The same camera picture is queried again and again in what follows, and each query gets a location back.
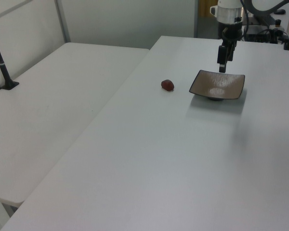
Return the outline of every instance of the white table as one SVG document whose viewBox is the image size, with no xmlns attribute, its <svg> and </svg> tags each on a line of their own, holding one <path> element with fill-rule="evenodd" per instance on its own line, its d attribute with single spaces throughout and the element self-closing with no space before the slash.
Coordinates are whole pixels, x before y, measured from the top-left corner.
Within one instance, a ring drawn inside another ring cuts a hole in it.
<svg viewBox="0 0 289 231">
<path fill-rule="evenodd" d="M 243 95 L 212 102 L 219 45 L 161 37 L 2 231 L 289 231 L 289 51 L 238 42 Z"/>
<path fill-rule="evenodd" d="M 1 202 L 21 205 L 147 53 L 68 43 L 0 90 Z"/>
</svg>

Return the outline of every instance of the wall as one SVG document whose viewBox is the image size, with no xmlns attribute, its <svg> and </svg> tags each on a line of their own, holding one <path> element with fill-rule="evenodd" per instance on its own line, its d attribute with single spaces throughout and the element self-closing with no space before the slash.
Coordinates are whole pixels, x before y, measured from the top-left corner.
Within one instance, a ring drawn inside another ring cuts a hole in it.
<svg viewBox="0 0 289 231">
<path fill-rule="evenodd" d="M 12 79 L 63 44 L 54 0 L 33 0 L 0 18 L 0 51 Z"/>
<path fill-rule="evenodd" d="M 58 0 L 72 42 L 150 49 L 161 35 L 193 37 L 198 0 Z"/>
</svg>

